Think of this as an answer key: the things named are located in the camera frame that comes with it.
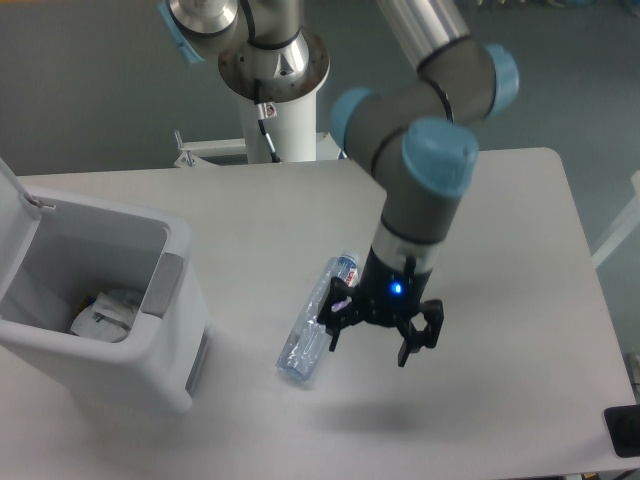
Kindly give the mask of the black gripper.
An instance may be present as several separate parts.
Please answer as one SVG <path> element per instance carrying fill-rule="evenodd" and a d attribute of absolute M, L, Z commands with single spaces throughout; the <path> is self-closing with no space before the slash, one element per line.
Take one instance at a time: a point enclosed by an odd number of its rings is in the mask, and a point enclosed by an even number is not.
<path fill-rule="evenodd" d="M 370 248 L 356 286 L 332 277 L 317 315 L 317 322 L 331 337 L 329 351 L 336 350 L 344 329 L 361 322 L 399 331 L 403 338 L 397 355 L 399 367 L 422 348 L 435 348 L 444 322 L 444 305 L 439 299 L 421 303 L 431 273 L 406 275 L 403 266 L 399 270 L 389 267 Z M 425 321 L 421 330 L 412 321 L 419 313 Z"/>

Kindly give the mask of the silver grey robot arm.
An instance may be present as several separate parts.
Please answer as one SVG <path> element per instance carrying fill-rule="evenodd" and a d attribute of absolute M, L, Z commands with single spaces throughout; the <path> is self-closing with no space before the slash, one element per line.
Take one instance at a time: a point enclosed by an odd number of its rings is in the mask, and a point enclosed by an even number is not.
<path fill-rule="evenodd" d="M 332 339 L 359 323 L 396 329 L 400 363 L 437 344 L 444 321 L 425 300 L 436 253 L 470 186 L 479 154 L 469 125 L 515 99 L 519 72 L 498 45 L 482 46 L 452 1 L 379 5 L 413 67 L 415 82 L 381 96 L 354 88 L 335 102 L 330 134 L 385 191 L 386 200 L 360 282 L 334 278 L 317 320 Z M 163 1 L 161 17 L 190 63 L 214 60 L 246 105 L 243 136 L 253 163 L 316 156 L 310 100 L 329 73 L 322 40 L 302 22 L 298 1 Z"/>

